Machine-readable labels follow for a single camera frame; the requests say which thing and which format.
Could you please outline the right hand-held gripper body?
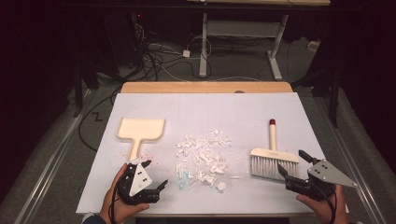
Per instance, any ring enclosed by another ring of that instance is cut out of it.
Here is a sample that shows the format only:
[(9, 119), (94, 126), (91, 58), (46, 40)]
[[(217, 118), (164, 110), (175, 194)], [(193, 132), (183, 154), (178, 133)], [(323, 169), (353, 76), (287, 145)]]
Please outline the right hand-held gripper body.
[(284, 172), (287, 190), (303, 194), (316, 201), (324, 201), (335, 193), (335, 186), (356, 188), (358, 184), (338, 170), (330, 162), (318, 161), (307, 170), (306, 180), (288, 175)]

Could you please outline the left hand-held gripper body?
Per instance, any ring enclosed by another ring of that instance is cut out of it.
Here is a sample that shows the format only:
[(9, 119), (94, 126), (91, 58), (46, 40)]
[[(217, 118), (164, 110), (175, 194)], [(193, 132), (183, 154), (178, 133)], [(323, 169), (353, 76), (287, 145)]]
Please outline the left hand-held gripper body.
[(156, 203), (160, 200), (160, 191), (148, 189), (151, 183), (152, 179), (141, 163), (129, 163), (116, 189), (121, 200), (126, 204)]

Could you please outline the cream brush with red cap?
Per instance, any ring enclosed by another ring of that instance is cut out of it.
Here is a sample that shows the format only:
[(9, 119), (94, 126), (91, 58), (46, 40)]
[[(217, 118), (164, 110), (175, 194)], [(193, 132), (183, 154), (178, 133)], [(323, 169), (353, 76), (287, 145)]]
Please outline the cream brush with red cap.
[(289, 152), (279, 151), (276, 141), (276, 120), (269, 120), (269, 147), (254, 148), (250, 151), (250, 172), (252, 175), (283, 181), (283, 175), (278, 171), (281, 166), (288, 175), (296, 175), (298, 157)]

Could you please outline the cream plastic dustpan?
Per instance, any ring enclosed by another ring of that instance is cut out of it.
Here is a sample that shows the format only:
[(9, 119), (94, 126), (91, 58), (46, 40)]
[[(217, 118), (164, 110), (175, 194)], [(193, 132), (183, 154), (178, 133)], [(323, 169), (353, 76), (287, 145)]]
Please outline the cream plastic dustpan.
[(140, 145), (144, 141), (155, 141), (163, 135), (164, 119), (130, 119), (122, 118), (117, 137), (122, 140), (131, 140), (129, 161), (138, 158)]

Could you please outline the person's right hand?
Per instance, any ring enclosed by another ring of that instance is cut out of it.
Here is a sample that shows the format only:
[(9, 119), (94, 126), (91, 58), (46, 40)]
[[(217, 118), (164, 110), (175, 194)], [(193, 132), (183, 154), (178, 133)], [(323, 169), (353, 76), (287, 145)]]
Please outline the person's right hand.
[(321, 224), (349, 224), (346, 200), (340, 185), (336, 186), (334, 195), (330, 197), (335, 213), (332, 212), (327, 201), (318, 202), (302, 194), (298, 194), (296, 200), (308, 206), (316, 214)]

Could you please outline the person's left hand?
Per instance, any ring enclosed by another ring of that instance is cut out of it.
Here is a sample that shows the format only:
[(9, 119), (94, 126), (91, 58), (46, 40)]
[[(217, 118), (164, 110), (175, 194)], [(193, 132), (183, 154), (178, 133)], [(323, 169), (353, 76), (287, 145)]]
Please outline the person's left hand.
[(106, 224), (121, 224), (127, 218), (149, 209), (148, 203), (129, 205), (125, 204), (122, 200), (117, 201), (118, 195), (116, 192), (116, 184), (126, 169), (127, 164), (124, 163), (115, 175), (112, 184), (104, 197), (99, 216)]

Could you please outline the light blue paper scrap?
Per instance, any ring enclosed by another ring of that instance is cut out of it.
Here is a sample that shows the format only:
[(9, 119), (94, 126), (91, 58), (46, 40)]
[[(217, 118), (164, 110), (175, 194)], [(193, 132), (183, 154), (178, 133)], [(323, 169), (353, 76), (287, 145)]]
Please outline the light blue paper scrap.
[(190, 173), (187, 171), (184, 171), (181, 175), (181, 179), (179, 181), (178, 187), (180, 189), (184, 189), (187, 186), (187, 184), (189, 183), (189, 181), (190, 181)]

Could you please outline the pile of white paper scraps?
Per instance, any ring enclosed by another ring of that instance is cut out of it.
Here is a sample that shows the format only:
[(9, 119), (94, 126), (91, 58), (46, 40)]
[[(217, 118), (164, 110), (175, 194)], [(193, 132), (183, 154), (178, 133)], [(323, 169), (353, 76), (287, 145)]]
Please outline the pile of white paper scraps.
[(232, 161), (240, 162), (232, 149), (233, 140), (223, 131), (212, 129), (208, 136), (186, 133), (176, 143), (175, 177), (178, 181), (184, 171), (190, 173), (190, 181), (184, 189), (192, 190), (197, 185), (215, 188), (224, 192), (231, 180), (243, 179), (232, 170)]

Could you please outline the black stand leg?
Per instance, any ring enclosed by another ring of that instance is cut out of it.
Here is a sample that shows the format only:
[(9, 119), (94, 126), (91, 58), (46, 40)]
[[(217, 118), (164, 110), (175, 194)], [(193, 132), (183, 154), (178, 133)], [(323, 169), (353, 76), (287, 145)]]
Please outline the black stand leg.
[(334, 72), (332, 76), (331, 100), (330, 100), (330, 108), (329, 108), (329, 118), (334, 128), (338, 127), (337, 107), (338, 107), (339, 81), (340, 81), (339, 74), (337, 72)]
[(82, 95), (82, 78), (80, 75), (79, 63), (76, 64), (74, 68), (74, 88), (75, 88), (75, 103), (76, 109), (74, 117), (76, 118), (83, 107), (83, 95)]

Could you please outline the white table mat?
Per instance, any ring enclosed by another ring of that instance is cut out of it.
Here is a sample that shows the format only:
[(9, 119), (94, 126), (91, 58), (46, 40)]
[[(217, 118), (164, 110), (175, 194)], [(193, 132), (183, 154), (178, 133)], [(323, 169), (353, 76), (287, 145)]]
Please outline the white table mat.
[[(147, 171), (153, 183), (168, 180), (161, 199), (145, 211), (145, 216), (309, 213), (309, 208), (297, 202), (283, 184), (250, 174), (250, 151), (268, 146), (270, 119), (276, 120), (280, 150), (297, 153), (303, 149), (322, 157), (295, 93), (119, 94), (78, 203), (78, 213), (100, 210), (114, 175), (128, 161), (131, 143), (117, 137), (122, 118), (165, 120), (162, 137), (139, 148), (140, 160), (152, 161)], [(243, 179), (231, 180), (222, 193), (202, 185), (180, 189), (175, 177), (176, 143), (186, 133), (208, 136), (212, 129), (229, 136), (236, 156), (244, 157), (240, 162), (231, 162), (232, 170)]]

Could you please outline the wooden table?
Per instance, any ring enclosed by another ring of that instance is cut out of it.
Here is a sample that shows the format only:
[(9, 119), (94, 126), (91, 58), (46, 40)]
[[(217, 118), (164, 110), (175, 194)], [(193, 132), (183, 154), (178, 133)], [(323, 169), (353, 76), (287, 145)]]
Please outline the wooden table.
[[(126, 82), (121, 87), (121, 93), (293, 93), (287, 82), (253, 82), (253, 81), (167, 81), (167, 82)], [(283, 213), (278, 215), (167, 215), (168, 217), (312, 217), (313, 213)]]

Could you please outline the metal floor rail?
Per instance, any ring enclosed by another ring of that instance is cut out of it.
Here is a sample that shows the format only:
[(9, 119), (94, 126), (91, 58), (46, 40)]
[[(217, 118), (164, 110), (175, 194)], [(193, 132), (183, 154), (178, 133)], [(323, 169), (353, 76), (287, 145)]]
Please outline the metal floor rail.
[(326, 99), (317, 98), (315, 106), (309, 118), (325, 156), (358, 184), (345, 189), (350, 218), (364, 224), (390, 224), (395, 176), (349, 101), (340, 98), (336, 122), (330, 120)]
[(32, 189), (28, 199), (18, 214), (14, 224), (31, 224), (35, 214), (46, 196), (48, 189), (56, 176), (58, 169), (64, 159), (64, 156), (68, 150), (68, 145), (73, 137), (78, 125), (82, 121), (83, 113), (86, 111), (88, 105), (92, 102), (92, 99), (96, 91), (86, 90), (82, 98), (82, 106), (78, 110), (77, 114), (72, 118), (71, 123), (67, 126), (66, 133), (59, 145), (54, 149), (52, 155), (49, 158), (42, 174), (38, 178), (35, 186)]

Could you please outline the white desk frame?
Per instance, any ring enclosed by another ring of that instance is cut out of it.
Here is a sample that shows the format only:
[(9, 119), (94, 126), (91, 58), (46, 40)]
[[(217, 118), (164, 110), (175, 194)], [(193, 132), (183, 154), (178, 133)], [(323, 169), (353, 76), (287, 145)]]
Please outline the white desk frame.
[[(297, 7), (327, 7), (331, 0), (188, 0), (189, 2), (199, 3), (203, 7), (213, 7), (215, 4), (223, 4), (229, 7), (231, 4), (241, 5), (242, 7), (275, 7), (285, 8)], [(210, 36), (223, 37), (258, 37), (273, 38), (274, 46), (266, 51), (267, 61), (272, 69), (275, 80), (281, 80), (276, 55), (287, 26), (289, 14), (283, 13), (278, 21), (243, 21), (242, 19), (209, 19), (208, 13), (203, 14), (202, 20), (202, 39), (199, 77), (208, 77), (209, 62), (208, 56), (212, 50), (208, 38)]]

